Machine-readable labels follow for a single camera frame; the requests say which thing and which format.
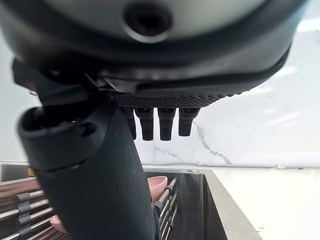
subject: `black plastic housing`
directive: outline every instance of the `black plastic housing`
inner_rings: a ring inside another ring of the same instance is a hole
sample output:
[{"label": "black plastic housing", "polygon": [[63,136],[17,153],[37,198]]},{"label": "black plastic housing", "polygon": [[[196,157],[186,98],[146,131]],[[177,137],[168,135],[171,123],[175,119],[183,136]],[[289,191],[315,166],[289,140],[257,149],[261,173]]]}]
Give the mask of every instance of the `black plastic housing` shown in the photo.
[{"label": "black plastic housing", "polygon": [[106,98],[99,102],[81,119],[52,126],[28,110],[18,124],[21,142],[73,239],[153,240],[155,213],[126,118]]}]

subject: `marble backsplash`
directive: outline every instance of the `marble backsplash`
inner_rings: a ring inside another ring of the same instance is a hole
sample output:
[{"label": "marble backsplash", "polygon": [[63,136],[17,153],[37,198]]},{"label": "marble backsplash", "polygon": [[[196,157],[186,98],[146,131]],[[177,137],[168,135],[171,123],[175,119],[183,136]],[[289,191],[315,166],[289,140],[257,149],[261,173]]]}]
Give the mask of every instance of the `marble backsplash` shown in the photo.
[{"label": "marble backsplash", "polygon": [[[202,166],[320,167],[320,1],[312,0],[293,40],[285,66],[264,84],[202,108],[189,137],[160,141],[154,115],[154,140],[142,141],[136,119],[135,144],[142,163]],[[19,115],[40,103],[13,84],[12,54],[0,38],[0,161],[26,161],[15,134]]]}]

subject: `gray vein in marble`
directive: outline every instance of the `gray vein in marble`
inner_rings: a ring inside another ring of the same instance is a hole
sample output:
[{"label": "gray vein in marble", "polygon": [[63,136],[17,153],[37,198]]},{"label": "gray vein in marble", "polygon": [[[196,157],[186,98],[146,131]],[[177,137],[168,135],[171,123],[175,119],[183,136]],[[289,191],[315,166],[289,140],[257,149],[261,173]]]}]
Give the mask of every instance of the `gray vein in marble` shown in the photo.
[{"label": "gray vein in marble", "polygon": [[217,151],[213,151],[208,146],[208,144],[206,143],[206,140],[205,140],[204,129],[202,127],[200,127],[196,122],[193,121],[192,123],[196,126],[196,129],[197,129],[197,132],[198,132],[198,136],[199,136],[199,139],[200,139],[203,147],[205,149],[209,150],[213,155],[220,156],[226,164],[232,165],[232,163],[230,162],[230,160],[227,157],[225,157],[224,155],[222,155],[221,153],[219,153]]},{"label": "gray vein in marble", "polygon": [[176,155],[176,154],[174,154],[174,153],[172,153],[172,152],[169,152],[169,151],[165,151],[165,150],[161,149],[161,148],[158,147],[158,146],[154,146],[154,149],[155,149],[156,151],[162,152],[163,154],[168,154],[168,155],[170,155],[170,156],[172,156],[172,157],[174,157],[174,158],[177,158],[177,159],[180,160],[182,163],[185,162],[185,161],[184,161],[181,157],[179,157],[178,155]]}]

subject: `pink dish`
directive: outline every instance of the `pink dish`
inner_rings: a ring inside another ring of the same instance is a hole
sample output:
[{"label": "pink dish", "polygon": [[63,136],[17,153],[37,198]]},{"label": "pink dish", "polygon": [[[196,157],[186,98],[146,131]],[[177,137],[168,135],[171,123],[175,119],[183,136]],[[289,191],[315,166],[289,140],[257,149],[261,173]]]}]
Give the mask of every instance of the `pink dish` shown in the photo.
[{"label": "pink dish", "polygon": [[50,223],[59,232],[62,232],[65,234],[67,233],[67,231],[65,230],[64,226],[62,225],[62,223],[57,215],[54,215],[53,218],[51,218]]},{"label": "pink dish", "polygon": [[[164,190],[168,184],[168,178],[166,176],[154,176],[149,177],[147,180],[151,192],[152,202],[155,203],[164,193]],[[67,233],[57,215],[51,218],[50,223],[59,232]]]},{"label": "pink dish", "polygon": [[149,189],[151,192],[152,202],[155,203],[161,195],[168,184],[168,178],[166,176],[154,176],[148,179]]}]

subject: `camera lens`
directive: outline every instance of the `camera lens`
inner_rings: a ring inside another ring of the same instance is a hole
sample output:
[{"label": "camera lens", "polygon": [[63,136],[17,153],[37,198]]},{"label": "camera lens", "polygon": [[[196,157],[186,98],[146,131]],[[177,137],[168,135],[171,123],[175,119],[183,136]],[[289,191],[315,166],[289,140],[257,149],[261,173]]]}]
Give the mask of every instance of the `camera lens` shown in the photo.
[{"label": "camera lens", "polygon": [[172,26],[171,16],[164,8],[155,5],[135,5],[127,9],[124,20],[127,33],[140,42],[159,42]]}]

